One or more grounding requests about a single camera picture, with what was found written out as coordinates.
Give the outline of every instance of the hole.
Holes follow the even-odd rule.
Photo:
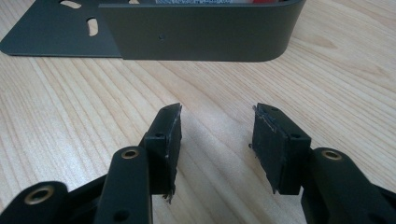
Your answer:
[[[53,187],[52,186],[44,186],[39,189],[33,190],[30,192],[24,202],[33,205],[38,204],[46,201],[50,196],[53,194]]]
[[[121,156],[124,159],[132,159],[135,158],[139,155],[139,151],[135,150],[135,149],[128,149],[124,152],[122,152]]]
[[[71,8],[74,8],[74,9],[77,9],[77,8],[81,7],[81,5],[79,3],[75,3],[75,2],[72,2],[72,1],[66,1],[66,0],[65,1],[60,1],[59,4],[67,6],[67,7],[71,7]]]
[[[165,40],[166,36],[165,34],[160,34],[158,35],[158,38],[160,38],[160,40]]]
[[[387,223],[387,221],[386,221],[384,218],[382,218],[382,217],[379,216],[379,215],[373,214],[373,213],[370,213],[370,214],[369,214],[369,218],[370,218],[370,220],[372,220],[374,223],[378,223],[378,224],[386,224],[386,223]]]
[[[297,134],[297,133],[292,133],[290,136],[293,137],[293,138],[300,138],[300,137],[301,137],[301,136],[300,136],[299,134]]]
[[[343,159],[343,157],[339,153],[337,153],[335,151],[330,151],[330,150],[323,150],[322,155],[324,157],[326,157],[327,159],[333,160],[333,161],[339,161],[339,160]]]
[[[116,214],[114,214],[113,219],[115,222],[122,222],[128,219],[128,217],[129,217],[129,212],[127,210],[120,210],[116,212]]]
[[[98,34],[98,21],[96,18],[89,18],[87,19],[88,24],[88,34],[89,36],[94,36]]]

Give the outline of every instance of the black plastic part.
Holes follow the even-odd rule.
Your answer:
[[[393,210],[396,213],[396,193],[389,191],[387,189],[383,189],[379,186],[376,186],[378,191],[382,194],[382,196],[387,200],[387,202],[392,206]]]
[[[0,223],[65,223],[66,201],[67,187],[65,184],[55,181],[41,182],[25,189],[15,197],[1,214]]]
[[[123,59],[264,62],[287,48],[304,0],[99,8]]]
[[[106,175],[69,192],[68,223],[93,223]]]
[[[273,188],[298,195],[310,154],[311,138],[281,110],[257,104],[252,148]]]
[[[152,223],[151,216],[147,151],[123,148],[111,161],[94,223]]]
[[[177,160],[181,140],[181,105],[162,108],[142,142],[148,151],[151,194],[175,193]]]
[[[331,152],[330,157],[324,156],[326,151]],[[332,158],[334,152],[341,159]],[[328,210],[327,217],[316,216],[312,223],[396,223],[391,205],[346,154],[317,148],[310,157],[309,171]],[[307,220],[312,207],[303,204]]]

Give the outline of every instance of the metal plate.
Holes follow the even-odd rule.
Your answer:
[[[304,5],[304,0],[244,5],[76,2],[82,7],[36,0],[0,50],[20,56],[264,62],[286,50]],[[89,36],[90,18],[98,21],[95,36]]]

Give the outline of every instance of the light wood surface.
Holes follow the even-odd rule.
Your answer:
[[[0,1],[0,39],[32,0]],[[107,172],[157,111],[183,105],[177,192],[155,223],[305,223],[248,148],[258,102],[345,152],[396,191],[396,1],[308,0],[286,52],[267,63],[10,57],[0,53],[0,211],[23,189],[69,190]]]

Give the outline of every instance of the brass insert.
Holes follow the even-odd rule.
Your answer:
[[[53,191],[54,189],[51,185],[35,189],[26,196],[24,202],[29,205],[42,203],[52,196]]]

